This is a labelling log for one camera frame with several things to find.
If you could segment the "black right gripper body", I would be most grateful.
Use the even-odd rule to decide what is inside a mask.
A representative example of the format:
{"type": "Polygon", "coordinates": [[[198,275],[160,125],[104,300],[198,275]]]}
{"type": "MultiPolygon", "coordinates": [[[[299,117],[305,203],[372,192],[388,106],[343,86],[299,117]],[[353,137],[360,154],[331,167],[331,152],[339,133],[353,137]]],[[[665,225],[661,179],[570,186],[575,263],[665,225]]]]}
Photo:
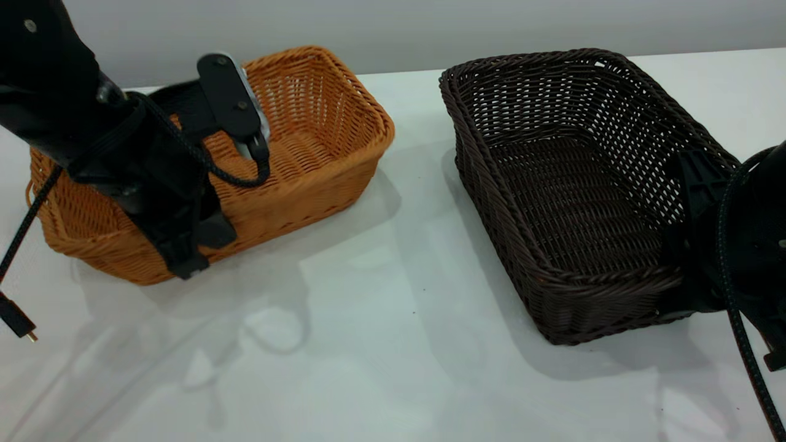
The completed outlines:
{"type": "Polygon", "coordinates": [[[708,312],[738,308],[768,345],[784,345],[784,145],[732,171],[720,202],[693,223],[708,312]]]}

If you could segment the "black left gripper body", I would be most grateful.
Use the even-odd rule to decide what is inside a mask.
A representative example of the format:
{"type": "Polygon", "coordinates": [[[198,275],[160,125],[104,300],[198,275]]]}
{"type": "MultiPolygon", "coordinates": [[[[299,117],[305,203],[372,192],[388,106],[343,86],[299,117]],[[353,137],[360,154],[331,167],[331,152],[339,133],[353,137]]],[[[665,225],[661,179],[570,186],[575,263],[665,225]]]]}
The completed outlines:
{"type": "Polygon", "coordinates": [[[68,175],[113,199],[158,251],[185,232],[198,243],[209,183],[204,154],[150,98],[132,97],[127,106],[127,117],[67,165],[68,175]]]}

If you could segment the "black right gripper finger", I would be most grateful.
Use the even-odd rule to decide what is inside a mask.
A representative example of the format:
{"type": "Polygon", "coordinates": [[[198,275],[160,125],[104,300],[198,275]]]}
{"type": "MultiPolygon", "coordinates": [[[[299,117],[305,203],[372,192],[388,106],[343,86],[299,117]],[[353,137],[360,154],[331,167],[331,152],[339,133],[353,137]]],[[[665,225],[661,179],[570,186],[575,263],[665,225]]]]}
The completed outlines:
{"type": "Polygon", "coordinates": [[[677,154],[677,181],[685,211],[685,221],[696,221],[720,202],[732,171],[702,149],[677,154]]]}
{"type": "Polygon", "coordinates": [[[676,268],[680,282],[666,290],[658,302],[658,316],[676,319],[696,312],[708,312],[708,287],[695,263],[696,255],[682,226],[667,226],[663,230],[660,263],[676,268]]]}

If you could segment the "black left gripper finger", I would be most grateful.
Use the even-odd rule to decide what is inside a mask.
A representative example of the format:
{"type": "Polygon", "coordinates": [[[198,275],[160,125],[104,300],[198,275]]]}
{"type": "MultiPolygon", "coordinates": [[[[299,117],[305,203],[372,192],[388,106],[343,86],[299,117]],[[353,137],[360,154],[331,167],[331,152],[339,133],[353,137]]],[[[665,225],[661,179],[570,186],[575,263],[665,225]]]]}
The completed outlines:
{"type": "Polygon", "coordinates": [[[198,249],[196,235],[185,232],[165,240],[165,264],[179,279],[191,279],[209,266],[209,260],[198,249]]]}
{"type": "Polygon", "coordinates": [[[238,238],[232,223],[221,208],[220,198],[213,185],[204,184],[200,197],[198,244],[209,249],[221,249],[238,238]]]}

